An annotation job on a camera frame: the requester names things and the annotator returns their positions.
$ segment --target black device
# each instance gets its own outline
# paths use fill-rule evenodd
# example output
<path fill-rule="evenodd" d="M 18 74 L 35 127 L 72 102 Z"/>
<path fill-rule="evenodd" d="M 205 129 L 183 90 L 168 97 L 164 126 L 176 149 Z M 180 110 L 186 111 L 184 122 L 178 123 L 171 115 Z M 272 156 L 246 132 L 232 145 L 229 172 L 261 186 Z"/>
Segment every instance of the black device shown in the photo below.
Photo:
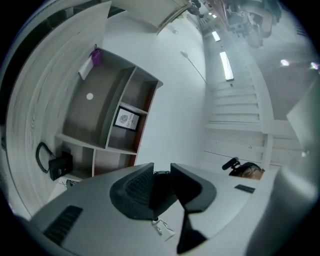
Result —
<path fill-rule="evenodd" d="M 245 185 L 241 185 L 241 184 L 236 185 L 234 188 L 238 189 L 238 190 L 242 190 L 242 191 L 248 192 L 248 193 L 251 193 L 251 194 L 253 192 L 255 192 L 255 189 L 253 187 L 245 186 Z"/>
<path fill-rule="evenodd" d="M 39 158 L 40 149 L 42 147 L 45 149 L 45 151 L 47 151 L 47 153 L 50 156 L 55 157 L 55 159 L 52 159 L 49 161 L 48 170 L 46 170 L 44 168 L 44 166 L 42 165 L 40 158 Z M 67 173 L 70 173 L 73 170 L 73 156 L 71 154 L 69 154 L 65 151 L 62 151 L 61 156 L 56 157 L 44 142 L 40 142 L 38 147 L 36 148 L 35 159 L 36 159 L 40 169 L 45 174 L 47 174 L 49 172 L 50 178 L 53 181 L 60 178 L 61 176 L 66 175 Z"/>
<path fill-rule="evenodd" d="M 244 164 L 240 164 L 239 158 L 234 157 L 222 166 L 222 170 L 225 171 L 225 170 L 231 168 L 232 171 L 229 173 L 229 175 L 230 176 L 237 176 L 238 173 L 241 173 L 250 167 L 255 167 L 256 169 L 261 170 L 261 168 L 253 162 L 246 162 Z"/>

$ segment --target black object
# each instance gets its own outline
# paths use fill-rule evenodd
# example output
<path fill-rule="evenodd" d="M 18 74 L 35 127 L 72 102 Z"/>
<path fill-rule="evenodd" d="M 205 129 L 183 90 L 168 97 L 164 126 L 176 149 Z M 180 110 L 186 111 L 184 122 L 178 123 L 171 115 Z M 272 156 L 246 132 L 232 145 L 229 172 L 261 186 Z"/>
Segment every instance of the black object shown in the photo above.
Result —
<path fill-rule="evenodd" d="M 216 194 L 212 183 L 175 163 L 171 164 L 170 172 L 155 173 L 154 164 L 149 163 L 119 179 L 110 189 L 114 207 L 128 218 L 136 220 L 157 220 L 178 199 L 184 208 L 178 253 L 186 252 L 207 240 L 199 231 L 193 230 L 188 214 L 205 211 Z"/>
<path fill-rule="evenodd" d="M 57 245 L 60 245 L 67 237 L 82 211 L 82 208 L 73 205 L 68 206 L 46 229 L 44 235 Z"/>
<path fill-rule="evenodd" d="M 234 157 L 230 161 L 225 163 L 222 166 L 222 169 L 225 171 L 225 170 L 231 168 L 232 171 L 229 173 L 229 175 L 230 176 L 238 176 L 238 174 L 244 172 L 246 169 L 248 169 L 250 167 L 254 167 L 254 168 L 256 168 L 256 169 L 261 171 L 261 168 L 258 165 L 256 165 L 255 163 L 253 163 L 253 162 L 246 162 L 246 163 L 241 165 L 240 162 L 239 162 L 238 157 Z"/>
<path fill-rule="evenodd" d="M 238 190 L 242 190 L 242 191 L 248 192 L 248 193 L 251 193 L 251 194 L 253 192 L 255 192 L 255 189 L 253 187 L 245 186 L 245 185 L 241 185 L 241 184 L 236 185 L 234 188 L 238 189 Z"/>
<path fill-rule="evenodd" d="M 128 218 L 151 221 L 177 201 L 168 173 L 154 174 L 154 163 L 116 181 L 110 199 Z"/>
<path fill-rule="evenodd" d="M 65 151 L 62 151 L 62 154 L 60 157 L 56 157 L 55 159 L 50 160 L 48 163 L 49 169 L 46 170 L 39 158 L 40 149 L 42 147 L 44 147 L 44 149 L 47 151 L 47 153 L 50 156 L 55 157 L 55 155 L 52 153 L 52 151 L 48 148 L 48 146 L 44 142 L 40 142 L 35 151 L 35 159 L 40 169 L 45 174 L 49 172 L 51 180 L 55 181 L 56 179 L 66 175 L 67 173 L 70 173 L 73 170 L 73 156 Z"/>
<path fill-rule="evenodd" d="M 226 169 L 229 169 L 229 168 L 231 168 L 232 170 L 235 170 L 236 166 L 238 165 L 240 165 L 239 159 L 238 157 L 234 157 L 222 166 L 222 170 L 225 171 Z"/>
<path fill-rule="evenodd" d="M 76 184 L 78 184 L 78 182 L 71 180 L 71 179 L 67 179 L 66 183 L 65 183 L 67 189 L 70 189 L 71 187 L 73 187 Z"/>
<path fill-rule="evenodd" d="M 199 231 L 192 228 L 188 214 L 184 212 L 182 230 L 176 252 L 182 254 L 197 247 L 206 240 Z"/>

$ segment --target black cable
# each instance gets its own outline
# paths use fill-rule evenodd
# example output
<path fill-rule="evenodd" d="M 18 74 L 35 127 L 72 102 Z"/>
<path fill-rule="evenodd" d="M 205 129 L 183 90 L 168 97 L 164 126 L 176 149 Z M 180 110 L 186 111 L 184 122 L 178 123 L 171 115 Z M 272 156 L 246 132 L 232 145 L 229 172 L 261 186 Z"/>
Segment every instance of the black cable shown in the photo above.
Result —
<path fill-rule="evenodd" d="M 35 159 L 36 159 L 36 162 L 38 163 L 40 169 L 45 173 L 47 174 L 49 170 L 46 170 L 44 168 L 44 166 L 42 165 L 41 161 L 40 161 L 40 158 L 39 158 L 39 153 L 40 153 L 40 149 L 44 147 L 44 149 L 47 151 L 47 153 L 50 155 L 50 156 L 53 156 L 55 158 L 57 158 L 53 153 L 52 151 L 48 148 L 48 146 L 44 143 L 44 142 L 40 142 L 39 145 L 36 147 L 36 151 L 35 151 Z"/>
<path fill-rule="evenodd" d="M 64 184 L 64 183 L 62 182 L 62 184 L 61 184 L 61 185 L 64 185 L 64 186 L 65 186 L 65 188 L 66 188 L 66 189 L 68 189 L 67 184 Z"/>

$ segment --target cable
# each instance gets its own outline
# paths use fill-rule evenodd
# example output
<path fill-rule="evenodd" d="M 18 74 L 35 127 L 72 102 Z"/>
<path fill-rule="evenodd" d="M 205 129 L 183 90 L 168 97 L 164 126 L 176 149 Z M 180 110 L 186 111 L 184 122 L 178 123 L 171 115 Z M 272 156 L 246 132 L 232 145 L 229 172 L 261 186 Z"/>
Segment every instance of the cable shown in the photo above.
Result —
<path fill-rule="evenodd" d="M 49 170 L 46 170 L 44 168 L 44 166 L 42 165 L 41 161 L 40 161 L 40 158 L 39 158 L 39 153 L 40 153 L 40 149 L 44 147 L 45 151 L 47 151 L 47 153 L 50 155 L 50 156 L 53 156 L 55 158 L 57 158 L 53 153 L 52 151 L 48 148 L 48 146 L 44 143 L 44 142 L 40 142 L 39 145 L 36 147 L 36 151 L 35 151 L 35 159 L 36 159 L 36 162 L 38 163 L 40 169 L 45 173 L 47 174 Z"/>
<path fill-rule="evenodd" d="M 189 56 L 188 56 L 188 53 L 186 51 L 180 51 L 181 55 L 183 57 L 185 57 L 192 65 L 193 67 L 195 68 L 195 70 L 199 73 L 199 75 L 202 77 L 203 81 L 206 83 L 206 85 L 209 85 L 207 83 L 207 81 L 205 80 L 205 78 L 202 76 L 202 74 L 200 73 L 199 69 L 197 69 L 197 67 L 195 66 L 195 64 L 189 59 Z"/>
<path fill-rule="evenodd" d="M 64 184 L 63 182 L 62 182 L 62 184 L 61 184 L 59 181 L 58 181 L 58 183 L 59 183 L 60 185 L 64 185 L 65 188 L 68 189 L 67 184 Z"/>

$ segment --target white tag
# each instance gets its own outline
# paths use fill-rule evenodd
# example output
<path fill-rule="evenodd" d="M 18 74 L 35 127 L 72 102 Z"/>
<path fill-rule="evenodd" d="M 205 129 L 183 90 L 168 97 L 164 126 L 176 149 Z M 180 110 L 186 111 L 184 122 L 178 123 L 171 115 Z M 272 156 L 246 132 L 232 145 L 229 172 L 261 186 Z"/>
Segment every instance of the white tag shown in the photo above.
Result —
<path fill-rule="evenodd" d="M 173 229 L 161 218 L 158 218 L 157 221 L 152 221 L 152 226 L 163 241 L 167 241 L 176 234 Z"/>

